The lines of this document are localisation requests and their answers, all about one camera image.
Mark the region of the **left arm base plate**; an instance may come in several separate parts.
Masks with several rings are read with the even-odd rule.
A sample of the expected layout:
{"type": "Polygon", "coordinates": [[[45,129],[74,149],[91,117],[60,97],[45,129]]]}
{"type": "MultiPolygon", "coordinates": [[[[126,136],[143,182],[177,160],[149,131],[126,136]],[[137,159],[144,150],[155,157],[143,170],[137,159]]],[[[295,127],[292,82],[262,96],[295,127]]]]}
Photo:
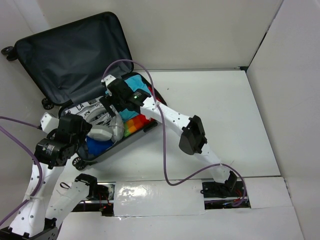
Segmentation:
{"type": "Polygon", "coordinates": [[[81,200],[72,210],[73,213],[99,213],[104,217],[114,216],[115,184],[98,183],[92,198],[81,200]]]}

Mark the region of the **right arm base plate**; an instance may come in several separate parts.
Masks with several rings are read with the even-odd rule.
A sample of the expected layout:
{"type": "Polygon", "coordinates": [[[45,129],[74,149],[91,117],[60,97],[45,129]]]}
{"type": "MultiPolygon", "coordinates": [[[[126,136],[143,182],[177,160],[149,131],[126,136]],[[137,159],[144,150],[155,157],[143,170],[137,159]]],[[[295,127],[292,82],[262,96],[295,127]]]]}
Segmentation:
{"type": "Polygon", "coordinates": [[[237,181],[231,193],[222,195],[221,193],[214,191],[215,182],[204,181],[202,182],[202,190],[204,198],[204,208],[206,210],[218,210],[218,209],[234,209],[234,208],[250,208],[251,204],[248,195],[244,197],[244,201],[235,206],[238,203],[244,193],[244,185],[241,181],[237,181]]]}

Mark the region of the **light blue shirt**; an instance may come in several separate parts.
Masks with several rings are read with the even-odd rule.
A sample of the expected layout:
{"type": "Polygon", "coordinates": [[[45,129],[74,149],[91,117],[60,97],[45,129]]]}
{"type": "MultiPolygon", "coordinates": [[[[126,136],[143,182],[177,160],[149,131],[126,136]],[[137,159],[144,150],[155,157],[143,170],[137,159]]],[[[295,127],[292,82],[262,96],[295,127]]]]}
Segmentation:
{"type": "Polygon", "coordinates": [[[114,117],[116,112],[120,113],[123,110],[140,114],[143,102],[151,97],[143,89],[133,91],[124,80],[118,78],[111,81],[106,88],[108,95],[101,97],[99,101],[111,117],[114,117]]]}

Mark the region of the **dark blue towel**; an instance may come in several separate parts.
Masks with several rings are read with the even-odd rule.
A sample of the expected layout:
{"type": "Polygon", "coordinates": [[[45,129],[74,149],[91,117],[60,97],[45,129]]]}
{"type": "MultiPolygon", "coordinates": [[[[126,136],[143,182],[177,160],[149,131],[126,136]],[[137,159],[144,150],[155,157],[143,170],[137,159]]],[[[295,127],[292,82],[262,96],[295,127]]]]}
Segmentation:
{"type": "Polygon", "coordinates": [[[94,156],[100,155],[110,147],[114,145],[114,143],[111,140],[107,141],[98,141],[94,140],[93,138],[86,137],[86,143],[88,148],[88,153],[92,154],[94,156]]]}

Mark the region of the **white grey headphones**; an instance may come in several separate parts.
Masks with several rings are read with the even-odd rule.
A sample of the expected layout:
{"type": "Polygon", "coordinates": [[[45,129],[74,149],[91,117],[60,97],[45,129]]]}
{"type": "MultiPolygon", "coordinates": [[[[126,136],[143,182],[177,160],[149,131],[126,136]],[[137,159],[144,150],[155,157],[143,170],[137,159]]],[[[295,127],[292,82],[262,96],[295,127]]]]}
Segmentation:
{"type": "Polygon", "coordinates": [[[111,116],[103,106],[96,109],[87,110],[84,113],[84,119],[92,125],[87,136],[99,142],[111,140],[117,143],[124,136],[124,122],[118,111],[111,106],[111,116]]]}

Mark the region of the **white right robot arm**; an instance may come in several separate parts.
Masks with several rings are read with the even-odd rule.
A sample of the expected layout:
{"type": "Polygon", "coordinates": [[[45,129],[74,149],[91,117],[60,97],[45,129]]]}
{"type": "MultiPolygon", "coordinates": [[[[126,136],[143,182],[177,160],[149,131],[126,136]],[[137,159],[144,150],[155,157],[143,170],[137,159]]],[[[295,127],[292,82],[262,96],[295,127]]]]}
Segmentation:
{"type": "Polygon", "coordinates": [[[106,88],[106,96],[99,100],[110,115],[114,115],[115,111],[129,110],[162,123],[178,135],[178,147],[182,152],[212,165],[209,170],[216,182],[213,191],[219,197],[230,196],[235,191],[237,176],[222,165],[211,149],[199,116],[181,114],[154,99],[143,89],[133,91],[124,80],[112,75],[103,78],[101,84],[106,88]]]}

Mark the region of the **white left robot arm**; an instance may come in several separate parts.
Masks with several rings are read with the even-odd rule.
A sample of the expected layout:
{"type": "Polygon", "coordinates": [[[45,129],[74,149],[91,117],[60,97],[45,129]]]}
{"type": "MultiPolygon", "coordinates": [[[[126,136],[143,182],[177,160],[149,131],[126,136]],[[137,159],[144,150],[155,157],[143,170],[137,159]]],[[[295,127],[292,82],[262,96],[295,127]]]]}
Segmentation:
{"type": "Polygon", "coordinates": [[[50,204],[55,185],[67,161],[85,142],[92,125],[81,116],[68,114],[57,119],[46,113],[41,130],[47,133],[26,152],[34,164],[23,202],[13,210],[16,217],[0,230],[2,240],[56,240],[64,219],[84,198],[92,200],[99,193],[96,177],[81,173],[58,201],[50,204]]]}

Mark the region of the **rainbow cartoon white shirt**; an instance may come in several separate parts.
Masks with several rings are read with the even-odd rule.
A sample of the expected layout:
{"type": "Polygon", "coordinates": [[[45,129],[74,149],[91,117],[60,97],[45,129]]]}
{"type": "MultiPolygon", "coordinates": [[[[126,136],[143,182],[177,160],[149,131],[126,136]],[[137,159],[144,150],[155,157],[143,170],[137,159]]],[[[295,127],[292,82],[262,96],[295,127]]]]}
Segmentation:
{"type": "Polygon", "coordinates": [[[138,88],[125,100],[125,109],[130,112],[130,116],[122,117],[124,121],[123,136],[125,138],[146,128],[155,121],[152,118],[148,119],[140,112],[140,107],[142,106],[143,101],[150,96],[151,93],[149,91],[138,88]]]}

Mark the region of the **newspaper print cloth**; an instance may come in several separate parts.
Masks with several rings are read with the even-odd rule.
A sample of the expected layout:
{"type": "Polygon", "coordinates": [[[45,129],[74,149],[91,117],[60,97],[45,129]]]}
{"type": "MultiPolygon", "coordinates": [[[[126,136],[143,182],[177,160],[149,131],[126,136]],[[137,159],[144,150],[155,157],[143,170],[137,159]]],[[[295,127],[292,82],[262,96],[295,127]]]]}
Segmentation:
{"type": "Polygon", "coordinates": [[[81,116],[91,125],[106,125],[112,119],[105,107],[101,104],[99,97],[71,107],[65,110],[64,114],[81,116]]]}

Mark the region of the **dark grey hardshell suitcase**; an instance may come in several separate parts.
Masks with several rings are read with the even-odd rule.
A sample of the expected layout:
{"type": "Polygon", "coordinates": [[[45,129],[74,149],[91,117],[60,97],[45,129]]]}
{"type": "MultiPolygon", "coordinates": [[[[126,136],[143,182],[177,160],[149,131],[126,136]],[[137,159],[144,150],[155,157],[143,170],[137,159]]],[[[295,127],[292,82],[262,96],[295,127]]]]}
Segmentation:
{"type": "Polygon", "coordinates": [[[121,23],[112,12],[102,12],[18,40],[2,49],[8,61],[18,60],[44,94],[42,106],[59,107],[58,117],[84,101],[100,98],[103,72],[128,79],[137,76],[121,23]]]}

